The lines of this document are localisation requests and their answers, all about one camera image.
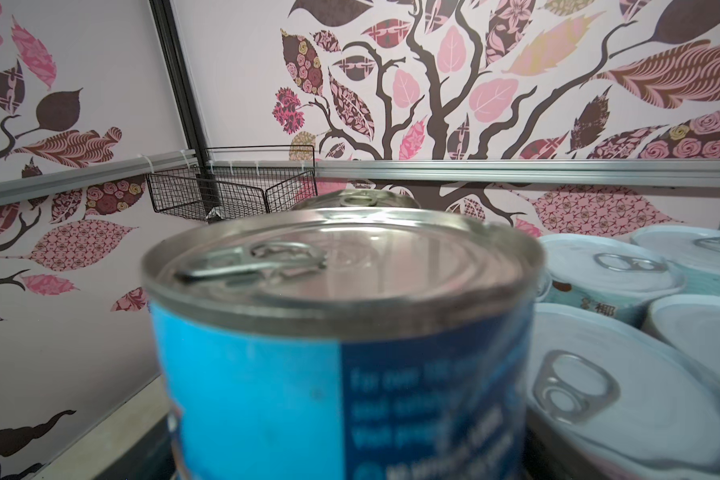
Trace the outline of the blue Progresso soup can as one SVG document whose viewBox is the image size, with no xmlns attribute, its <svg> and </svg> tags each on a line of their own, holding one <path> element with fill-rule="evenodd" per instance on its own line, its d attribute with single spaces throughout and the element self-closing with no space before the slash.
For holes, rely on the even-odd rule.
<svg viewBox="0 0 720 480">
<path fill-rule="evenodd" d="M 409 208 L 198 227 L 141 261 L 182 479 L 515 479 L 539 241 Z"/>
</svg>

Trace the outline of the light blue label can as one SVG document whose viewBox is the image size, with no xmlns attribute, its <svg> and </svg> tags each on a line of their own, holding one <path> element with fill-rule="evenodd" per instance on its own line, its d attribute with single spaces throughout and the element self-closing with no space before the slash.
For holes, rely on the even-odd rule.
<svg viewBox="0 0 720 480">
<path fill-rule="evenodd" d="M 684 293 L 720 296 L 720 230 L 654 225 L 636 230 L 630 241 L 680 269 L 686 276 Z"/>
</svg>

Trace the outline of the dark grey label can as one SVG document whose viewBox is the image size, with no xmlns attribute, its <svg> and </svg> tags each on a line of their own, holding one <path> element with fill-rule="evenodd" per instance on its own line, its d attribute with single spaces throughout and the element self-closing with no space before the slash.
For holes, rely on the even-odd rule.
<svg viewBox="0 0 720 480">
<path fill-rule="evenodd" d="M 390 191 L 373 189 L 347 189 L 308 198 L 294 205 L 291 210 L 322 208 L 413 208 L 420 204 L 412 197 Z"/>
</svg>

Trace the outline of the grey blue label can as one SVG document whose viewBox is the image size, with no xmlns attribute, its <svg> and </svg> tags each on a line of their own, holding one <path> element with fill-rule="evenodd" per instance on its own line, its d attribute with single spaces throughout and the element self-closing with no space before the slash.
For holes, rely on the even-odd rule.
<svg viewBox="0 0 720 480">
<path fill-rule="evenodd" d="M 648 249 L 619 240 L 577 234 L 539 239 L 546 254 L 545 303 L 606 316 L 635 328 L 650 304 L 679 294 L 686 276 Z"/>
</svg>

